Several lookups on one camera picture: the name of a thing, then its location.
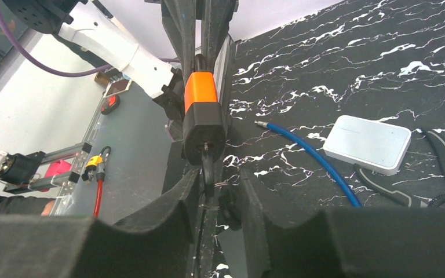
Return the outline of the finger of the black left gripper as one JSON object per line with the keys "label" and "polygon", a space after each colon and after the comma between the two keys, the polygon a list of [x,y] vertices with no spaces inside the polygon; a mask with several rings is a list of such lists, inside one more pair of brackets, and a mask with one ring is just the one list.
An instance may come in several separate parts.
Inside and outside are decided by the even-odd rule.
{"label": "finger of the black left gripper", "polygon": [[184,82],[196,70],[196,19],[199,1],[161,0],[162,24],[181,64]]}
{"label": "finger of the black left gripper", "polygon": [[201,54],[205,58],[206,69],[212,74],[237,5],[236,0],[202,1]]}

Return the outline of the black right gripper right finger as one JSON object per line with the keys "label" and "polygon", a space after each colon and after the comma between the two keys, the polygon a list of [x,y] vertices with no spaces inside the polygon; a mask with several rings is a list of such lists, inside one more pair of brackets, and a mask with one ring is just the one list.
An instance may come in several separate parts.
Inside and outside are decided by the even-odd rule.
{"label": "black right gripper right finger", "polygon": [[309,215],[244,169],[238,201],[249,277],[445,277],[445,208]]}

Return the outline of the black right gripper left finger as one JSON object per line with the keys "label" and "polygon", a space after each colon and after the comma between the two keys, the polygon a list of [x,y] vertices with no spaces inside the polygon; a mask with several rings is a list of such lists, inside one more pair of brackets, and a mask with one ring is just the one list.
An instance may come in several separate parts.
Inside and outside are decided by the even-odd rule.
{"label": "black right gripper left finger", "polygon": [[110,225],[93,217],[0,215],[0,277],[186,277],[199,171]]}

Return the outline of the black padlock keys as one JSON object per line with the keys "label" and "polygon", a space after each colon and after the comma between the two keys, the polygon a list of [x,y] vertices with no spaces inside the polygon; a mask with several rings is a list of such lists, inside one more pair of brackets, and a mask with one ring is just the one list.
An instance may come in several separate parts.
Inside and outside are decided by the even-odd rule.
{"label": "black padlock keys", "polygon": [[233,231],[241,229],[237,188],[227,182],[216,183],[213,151],[207,142],[202,146],[201,162],[204,183],[203,195],[205,196],[204,207],[209,210],[217,210],[229,229]]}

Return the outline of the orange black padlock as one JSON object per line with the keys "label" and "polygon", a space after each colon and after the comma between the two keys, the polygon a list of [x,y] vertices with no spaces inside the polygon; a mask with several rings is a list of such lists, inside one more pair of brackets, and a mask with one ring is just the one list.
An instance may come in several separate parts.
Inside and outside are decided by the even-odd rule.
{"label": "orange black padlock", "polygon": [[184,109],[185,158],[198,166],[202,164],[203,151],[208,151],[215,162],[224,150],[226,132],[214,76],[202,54],[195,56],[195,70],[185,85]]}

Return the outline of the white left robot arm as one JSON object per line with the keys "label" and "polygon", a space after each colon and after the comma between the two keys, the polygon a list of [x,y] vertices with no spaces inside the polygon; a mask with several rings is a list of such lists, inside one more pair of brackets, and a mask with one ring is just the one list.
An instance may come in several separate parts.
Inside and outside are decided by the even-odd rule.
{"label": "white left robot arm", "polygon": [[196,67],[196,22],[202,24],[201,52],[213,70],[237,5],[236,1],[160,1],[162,24],[181,64],[175,69],[117,27],[99,1],[5,1],[33,30],[84,47],[126,74],[171,120],[184,119],[184,88]]}

